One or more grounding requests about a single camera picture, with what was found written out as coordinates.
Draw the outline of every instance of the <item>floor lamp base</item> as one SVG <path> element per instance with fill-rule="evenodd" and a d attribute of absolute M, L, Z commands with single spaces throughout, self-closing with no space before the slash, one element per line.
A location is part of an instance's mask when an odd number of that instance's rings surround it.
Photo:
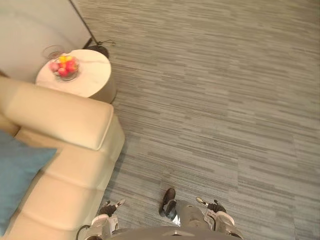
<path fill-rule="evenodd" d="M 104 46 L 102 46 L 102 45 L 87 46 L 85 49 L 99 52 L 99 53 L 105 55 L 105 57 L 106 57 L 107 59 L 109 59 L 109 52 L 108 52 L 108 50 L 107 50 Z"/>

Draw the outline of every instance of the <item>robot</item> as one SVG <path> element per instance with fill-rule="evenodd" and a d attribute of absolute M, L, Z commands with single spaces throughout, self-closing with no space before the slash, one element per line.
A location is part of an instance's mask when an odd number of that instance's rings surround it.
<path fill-rule="evenodd" d="M 121 229 L 118 218 L 114 215 L 125 200 L 110 205 L 106 202 L 98 211 L 91 225 L 82 226 L 88 231 L 84 240 L 236 240 L 244 239 L 242 233 L 235 228 L 234 219 L 217 201 L 209 203 L 200 197 L 196 201 L 207 208 L 206 214 L 185 200 L 176 200 L 176 191 L 169 188 L 159 207 L 159 214 L 170 219 L 177 226 L 160 226 L 141 229 Z"/>

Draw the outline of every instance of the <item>fruit bowl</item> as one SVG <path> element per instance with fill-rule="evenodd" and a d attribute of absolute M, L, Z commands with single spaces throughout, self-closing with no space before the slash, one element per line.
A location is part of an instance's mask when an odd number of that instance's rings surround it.
<path fill-rule="evenodd" d="M 61 55 L 51 60 L 49 69 L 62 81 L 73 80 L 79 72 L 79 63 L 74 56 Z"/>

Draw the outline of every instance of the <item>round side table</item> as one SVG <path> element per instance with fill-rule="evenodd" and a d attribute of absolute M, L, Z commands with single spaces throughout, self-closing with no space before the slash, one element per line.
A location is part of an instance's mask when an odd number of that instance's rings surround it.
<path fill-rule="evenodd" d="M 39 71 L 35 84 L 85 98 L 111 103 L 116 96 L 116 82 L 111 76 L 111 64 L 100 52 L 80 49 L 68 55 L 79 61 L 79 72 L 75 79 L 62 81 L 49 69 L 47 62 Z"/>

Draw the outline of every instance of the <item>sofa armrest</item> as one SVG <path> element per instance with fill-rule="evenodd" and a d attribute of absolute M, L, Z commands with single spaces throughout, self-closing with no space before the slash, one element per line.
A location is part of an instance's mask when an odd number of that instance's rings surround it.
<path fill-rule="evenodd" d="M 0 112 L 22 127 L 99 150 L 114 109 L 101 101 L 0 77 Z"/>

